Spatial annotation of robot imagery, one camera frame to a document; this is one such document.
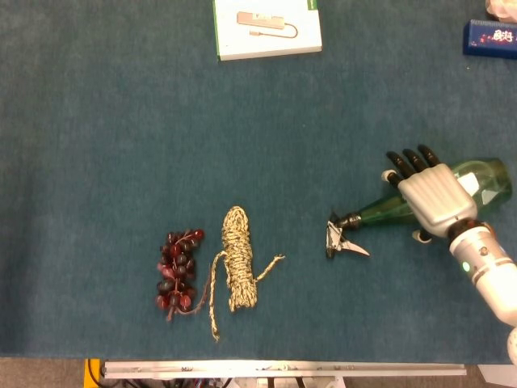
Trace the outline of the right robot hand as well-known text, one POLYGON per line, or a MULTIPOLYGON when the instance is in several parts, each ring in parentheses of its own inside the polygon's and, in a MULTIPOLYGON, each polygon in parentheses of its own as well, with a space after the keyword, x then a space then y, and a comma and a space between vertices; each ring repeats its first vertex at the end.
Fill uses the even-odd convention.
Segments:
POLYGON ((401 193, 428 234, 446 238, 454 225, 477 218, 474 199, 431 148, 388 151, 386 157, 394 168, 384 171, 382 179, 401 193))

